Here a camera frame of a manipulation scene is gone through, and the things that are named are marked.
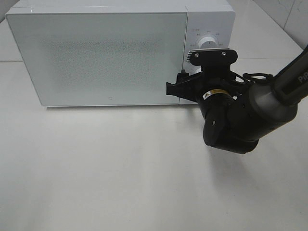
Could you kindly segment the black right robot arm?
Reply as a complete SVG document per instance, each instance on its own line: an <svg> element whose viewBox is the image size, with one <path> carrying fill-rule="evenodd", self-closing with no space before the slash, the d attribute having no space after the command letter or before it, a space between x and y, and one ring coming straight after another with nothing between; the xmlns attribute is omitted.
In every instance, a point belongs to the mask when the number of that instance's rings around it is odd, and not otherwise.
<svg viewBox="0 0 308 231"><path fill-rule="evenodd" d="M166 83L166 94L198 104L206 145L245 154L260 138L295 118L298 103L308 94L308 51L276 75L239 75L230 69L237 58L232 49L189 51L188 62L200 72L182 70L176 83Z"/></svg>

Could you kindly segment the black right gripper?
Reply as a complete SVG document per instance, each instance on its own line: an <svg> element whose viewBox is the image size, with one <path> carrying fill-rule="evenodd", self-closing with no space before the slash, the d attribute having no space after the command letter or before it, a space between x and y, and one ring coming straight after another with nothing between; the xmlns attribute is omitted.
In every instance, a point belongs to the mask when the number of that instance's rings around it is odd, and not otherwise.
<svg viewBox="0 0 308 231"><path fill-rule="evenodd" d="M166 95L197 101L235 101L241 96L243 77L227 68L213 68L189 75L177 74L177 82L166 82Z"/></svg>

